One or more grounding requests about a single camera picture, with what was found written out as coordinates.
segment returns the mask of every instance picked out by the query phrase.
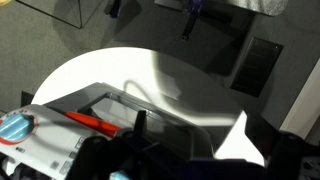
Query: gray carpet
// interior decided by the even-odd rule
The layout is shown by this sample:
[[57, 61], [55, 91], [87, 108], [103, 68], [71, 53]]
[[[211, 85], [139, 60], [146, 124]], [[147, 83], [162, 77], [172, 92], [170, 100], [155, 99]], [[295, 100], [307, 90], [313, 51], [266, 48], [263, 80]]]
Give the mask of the gray carpet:
[[[60, 16], [63, 2], [67, 1], [58, 0], [43, 8]], [[106, 2], [102, 2], [81, 30], [15, 1], [0, 8], [0, 109], [8, 111], [19, 107], [21, 91], [36, 93], [57, 67], [101, 48], [148, 48], [203, 70], [220, 50], [238, 37], [239, 30], [244, 30], [243, 22], [247, 22], [246, 11], [217, 6], [235, 15], [231, 26], [201, 18], [189, 42], [183, 42], [180, 36], [188, 14], [159, 7], [150, 0], [128, 0], [120, 18], [114, 20], [103, 13]]]

